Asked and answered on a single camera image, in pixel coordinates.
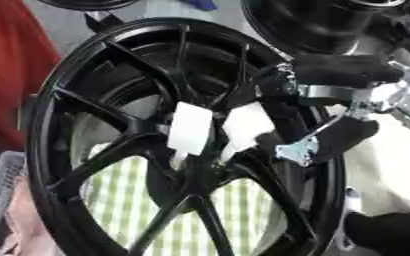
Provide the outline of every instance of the rim lip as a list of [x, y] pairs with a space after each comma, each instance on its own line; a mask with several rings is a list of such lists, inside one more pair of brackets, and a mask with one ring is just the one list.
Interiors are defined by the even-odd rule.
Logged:
[[39, 0], [58, 8], [75, 11], [108, 11], [134, 4], [140, 0], [107, 0], [105, 3], [85, 2], [78, 0]]
[[[48, 113], [47, 108], [49, 107], [49, 104], [51, 102], [53, 85], [61, 82], [62, 80], [67, 80], [67, 77], [72, 76], [73, 74], [69, 74], [73, 73], [71, 68], [73, 66], [81, 67], [83, 63], [82, 60], [84, 60], [85, 57], [89, 59], [92, 56], [95, 56], [98, 53], [98, 47], [101, 48], [101, 42], [104, 39], [123, 36], [126, 32], [128, 33], [126, 34], [126, 38], [128, 38], [132, 36], [132, 33], [129, 34], [129, 31], [135, 31], [142, 28], [150, 28], [151, 22], [154, 23], [155, 26], [160, 26], [161, 24], [166, 24], [166, 22], [169, 21], [176, 21], [176, 24], [186, 22], [190, 25], [197, 24], [198, 26], [205, 25], [213, 26], [214, 28], [222, 28], [223, 30], [219, 30], [221, 31], [221, 36], [227, 36], [226, 38], [228, 38], [228, 34], [230, 34], [230, 36], [233, 35], [233, 37], [237, 36], [237, 38], [239, 38], [240, 40], [244, 39], [245, 42], [248, 42], [252, 46], [256, 46], [253, 47], [253, 49], [262, 48], [259, 51], [256, 51], [257, 53], [269, 53], [274, 55], [267, 56], [266, 54], [260, 54], [258, 56], [263, 58], [265, 56], [267, 59], [281, 59], [280, 56], [275, 54], [275, 52], [273, 52], [267, 46], [261, 44], [253, 38], [244, 35], [243, 33], [226, 28], [218, 24], [183, 18], [154, 18], [126, 23], [120, 27], [110, 30], [107, 33], [94, 36], [93, 38], [89, 39], [84, 44], [82, 44], [80, 47], [78, 47], [75, 51], [73, 51], [66, 59], [64, 59], [58, 65], [58, 67], [52, 72], [52, 74], [47, 78], [45, 86], [42, 88], [40, 96], [38, 97], [37, 102], [34, 106], [33, 119], [31, 120], [29, 126], [29, 135], [27, 138], [28, 143], [26, 152], [27, 157], [29, 159], [28, 168], [30, 171], [29, 177], [31, 184], [31, 192], [35, 204], [37, 206], [39, 215], [43, 219], [45, 226], [48, 228], [52, 236], [55, 237], [57, 243], [60, 244], [61, 247], [64, 248], [64, 251], [67, 253], [73, 253], [73, 255], [76, 255], [79, 253], [79, 250], [81, 249], [77, 247], [72, 247], [74, 243], [73, 241], [77, 240], [73, 238], [73, 233], [67, 234], [70, 229], [71, 231], [74, 230], [72, 229], [72, 227], [65, 227], [64, 232], [60, 232], [60, 226], [67, 221], [67, 219], [65, 219], [67, 218], [67, 216], [58, 215], [56, 210], [59, 210], [59, 206], [55, 205], [52, 202], [52, 196], [46, 189], [44, 185], [45, 178], [42, 176], [42, 173], [43, 175], [48, 175], [49, 173], [51, 173], [51, 168], [49, 168], [48, 163], [45, 163], [45, 159], [48, 155], [46, 152], [47, 147], [44, 144], [45, 131], [43, 130], [42, 124], [45, 122], [45, 118], [47, 118], [50, 115], [50, 113]], [[322, 109], [314, 109], [314, 112], [315, 119], [317, 121], [320, 121], [321, 119], [327, 117], [326, 112]], [[319, 205], [317, 205], [316, 202], [313, 202], [313, 204], [316, 205], [313, 205], [311, 207], [311, 212], [315, 213], [314, 215], [316, 215], [314, 220], [311, 221], [313, 222], [313, 224], [316, 225], [316, 232], [318, 234], [323, 235], [319, 237], [317, 241], [319, 244], [318, 249], [314, 251], [311, 255], [319, 255], [329, 245], [334, 234], [334, 231], [336, 230], [339, 224], [339, 220], [342, 215], [343, 209], [343, 192], [345, 185], [345, 170], [343, 165], [343, 159], [338, 158], [332, 160], [323, 169], [326, 169], [325, 174], [327, 175], [322, 174], [319, 177], [321, 177], [320, 179], [322, 180], [326, 180], [327, 188], [316, 188], [316, 191], [320, 190], [320, 194], [324, 197], [324, 202], [320, 202]], [[325, 211], [320, 210], [320, 208], [322, 207], [325, 207]]]
[[254, 13], [251, 11], [250, 8], [251, 0], [242, 0], [241, 6], [244, 12], [244, 16], [246, 17], [247, 21], [250, 25], [255, 29], [255, 31], [261, 35], [269, 44], [275, 47], [277, 50], [285, 52], [287, 54], [291, 54], [293, 56], [297, 56], [300, 54], [306, 54], [308, 51], [312, 51], [316, 54], [347, 54], [352, 51], [358, 44], [356, 40], [353, 44], [343, 48], [338, 49], [337, 52], [330, 52], [330, 51], [322, 51], [317, 48], [309, 47], [302, 44], [296, 44], [293, 41], [287, 39], [287, 35], [281, 34], [278, 30], [271, 28], [271, 24], [265, 24], [264, 22], [260, 22], [257, 18], [255, 18]]
[[406, 2], [407, 0], [393, 0], [393, 1], [389, 1], [387, 3], [372, 3], [372, 2], [368, 2], [368, 1], [364, 1], [364, 0], [350, 0], [355, 4], [360, 4], [363, 6], [367, 6], [367, 7], [373, 7], [373, 8], [389, 8], [389, 7], [395, 7], [398, 5], [403, 4], [404, 2]]

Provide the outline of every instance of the red fabric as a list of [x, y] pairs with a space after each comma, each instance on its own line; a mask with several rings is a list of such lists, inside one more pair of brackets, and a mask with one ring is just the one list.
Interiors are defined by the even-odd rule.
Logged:
[[14, 113], [39, 87], [59, 57], [21, 0], [0, 0], [0, 149], [21, 150]]

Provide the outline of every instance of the black rim in background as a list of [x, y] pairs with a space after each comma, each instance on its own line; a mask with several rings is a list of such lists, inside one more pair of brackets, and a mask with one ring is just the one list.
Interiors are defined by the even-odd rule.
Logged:
[[118, 9], [139, 0], [39, 0], [55, 7], [76, 11], [107, 11]]
[[[68, 56], [50, 75], [40, 93], [27, 148], [31, 190], [37, 209], [65, 253], [68, 256], [141, 255], [160, 227], [172, 217], [173, 210], [196, 210], [220, 255], [232, 255], [231, 245], [206, 194], [232, 180], [250, 178], [270, 194], [288, 219], [286, 233], [263, 255], [320, 255], [330, 243], [343, 210], [345, 170], [342, 158], [314, 167], [310, 175], [315, 184], [314, 194], [311, 206], [304, 212], [279, 177], [277, 166], [291, 168], [293, 173], [310, 170], [284, 162], [271, 164], [262, 152], [252, 150], [237, 157], [229, 167], [236, 176], [199, 177], [197, 173], [225, 174], [227, 170], [213, 172], [215, 170], [209, 167], [206, 159], [192, 159], [186, 169], [208, 168], [207, 171], [186, 171], [179, 178], [169, 171], [167, 161], [172, 152], [163, 147], [166, 136], [154, 126], [154, 123], [169, 122], [166, 117], [179, 100], [208, 107], [212, 104], [213, 110], [225, 116], [225, 108], [216, 99], [225, 98], [222, 95], [257, 70], [281, 61], [268, 47], [237, 31], [208, 22], [176, 18], [125, 24], [93, 37]], [[137, 74], [133, 80], [128, 79], [128, 86], [96, 86], [98, 77], [106, 76], [107, 69], [116, 71], [123, 67], [125, 72]], [[160, 95], [162, 100], [159, 111], [148, 120], [116, 110], [125, 103], [154, 94]], [[262, 104], [285, 140], [290, 141], [328, 117], [323, 109], [288, 106], [269, 100]], [[94, 115], [122, 135], [108, 151], [72, 171], [67, 145], [70, 145], [72, 125], [78, 112]], [[223, 139], [218, 132], [214, 137], [210, 155], [219, 151], [219, 144], [225, 143], [220, 141]], [[183, 194], [174, 193], [165, 201], [161, 200], [161, 213], [128, 254], [126, 248], [113, 241], [95, 222], [79, 196], [79, 188], [102, 167], [132, 154], [152, 161], [152, 170], [161, 173], [173, 187], [185, 180], [191, 184], [198, 180], [211, 181], [206, 186], [198, 183], [200, 191], [191, 191], [186, 188], [188, 186], [178, 187]], [[182, 203], [185, 195], [188, 196], [187, 206]]]
[[284, 52], [347, 54], [374, 15], [405, 1], [242, 0], [242, 6], [255, 30]]

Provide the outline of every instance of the black glove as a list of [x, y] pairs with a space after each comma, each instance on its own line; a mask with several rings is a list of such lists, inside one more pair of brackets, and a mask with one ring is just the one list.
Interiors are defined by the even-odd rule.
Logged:
[[403, 71], [372, 55], [303, 55], [292, 65], [298, 84], [334, 85], [355, 89], [371, 88], [379, 83], [396, 83]]

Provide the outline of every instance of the green checkered fabric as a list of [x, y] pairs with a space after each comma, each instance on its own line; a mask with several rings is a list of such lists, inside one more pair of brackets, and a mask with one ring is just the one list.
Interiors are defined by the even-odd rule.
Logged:
[[[91, 155], [107, 145], [94, 147]], [[146, 190], [147, 161], [127, 158], [86, 183], [86, 204], [99, 225], [129, 248], [159, 210]], [[251, 180], [238, 180], [217, 190], [213, 202], [236, 255], [250, 255], [268, 222], [271, 198]], [[178, 216], [151, 244], [145, 255], [217, 255], [196, 213]]]

